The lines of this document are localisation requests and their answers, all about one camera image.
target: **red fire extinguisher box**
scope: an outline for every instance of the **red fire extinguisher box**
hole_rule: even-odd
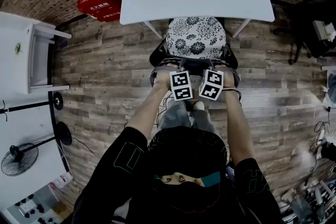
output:
[[[120,19],[121,0],[78,0],[78,9],[101,22]]]

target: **floral seat cushion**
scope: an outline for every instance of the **floral seat cushion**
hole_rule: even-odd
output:
[[[172,55],[205,59],[218,58],[226,45],[225,31],[214,17],[176,18],[167,31]]]

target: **sleeve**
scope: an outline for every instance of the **sleeve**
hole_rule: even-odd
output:
[[[255,159],[245,159],[236,165],[235,182],[246,215],[260,224],[282,223],[279,206]]]
[[[72,223],[111,223],[114,211],[132,197],[144,168],[147,140],[127,127],[104,153],[78,197]]]

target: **electric fan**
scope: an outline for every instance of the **electric fan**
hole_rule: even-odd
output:
[[[64,122],[57,123],[55,136],[52,138],[37,144],[25,143],[18,146],[11,146],[1,161],[1,171],[6,176],[18,176],[23,174],[36,162],[38,147],[55,139],[60,139],[66,146],[71,145],[71,133]]]

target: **floor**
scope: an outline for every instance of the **floor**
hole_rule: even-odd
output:
[[[240,22],[227,20],[226,29],[233,31]],[[168,26],[167,20],[153,24],[162,33]],[[250,23],[230,44],[239,62],[241,103],[251,127],[257,161],[280,201],[281,194],[304,182],[315,165],[309,146],[316,136],[315,124],[328,119],[322,106],[326,72],[321,71],[327,60],[308,58],[302,50],[299,62],[289,65],[293,40],[273,35],[275,27]],[[150,92],[148,76],[152,67],[148,59],[160,40],[141,24],[122,26],[92,18],[63,30],[72,33],[73,38],[57,45],[53,82],[68,83],[71,88],[62,93],[65,106],[57,120],[65,122],[73,137],[102,156]],[[226,142],[224,100],[206,101],[206,107]],[[335,118],[336,111],[332,111],[330,121]],[[64,153],[82,190],[99,159],[75,140],[71,146],[64,146]],[[329,161],[318,161],[312,179],[325,179],[331,166]],[[72,208],[78,189],[70,184],[57,195]]]

